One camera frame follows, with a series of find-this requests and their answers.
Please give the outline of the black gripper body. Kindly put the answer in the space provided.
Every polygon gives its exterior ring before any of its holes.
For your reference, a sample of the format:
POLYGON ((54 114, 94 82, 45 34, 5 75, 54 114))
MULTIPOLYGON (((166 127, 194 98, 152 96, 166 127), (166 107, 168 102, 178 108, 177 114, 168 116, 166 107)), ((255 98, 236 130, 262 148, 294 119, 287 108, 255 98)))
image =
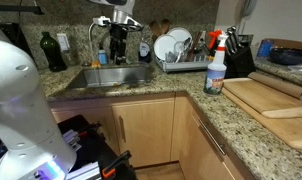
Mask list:
POLYGON ((125 50, 127 31, 120 25, 112 24, 109 32, 111 35, 111 48, 116 51, 125 50))

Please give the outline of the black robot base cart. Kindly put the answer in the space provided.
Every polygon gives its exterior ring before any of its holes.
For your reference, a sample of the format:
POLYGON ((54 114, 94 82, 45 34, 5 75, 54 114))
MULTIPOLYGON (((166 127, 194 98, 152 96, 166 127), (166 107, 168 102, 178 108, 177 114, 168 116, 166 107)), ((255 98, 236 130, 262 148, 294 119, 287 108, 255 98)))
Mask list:
POLYGON ((77 160, 67 180, 137 180, 136 172, 129 166, 116 168, 116 176, 110 179, 102 177, 102 170, 119 155, 106 143, 97 130, 101 124, 89 123, 82 115, 76 115, 58 124, 60 131, 73 139, 78 138, 77 160))

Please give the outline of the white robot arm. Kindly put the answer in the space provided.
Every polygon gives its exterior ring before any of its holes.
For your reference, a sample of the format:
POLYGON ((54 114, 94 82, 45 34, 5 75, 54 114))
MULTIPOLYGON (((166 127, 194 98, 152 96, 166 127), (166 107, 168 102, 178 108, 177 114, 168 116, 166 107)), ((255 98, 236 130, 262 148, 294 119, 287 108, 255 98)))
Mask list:
POLYGON ((81 115, 55 120, 32 58, 0 29, 0 180, 130 176, 131 154, 115 154, 94 128, 81 115))

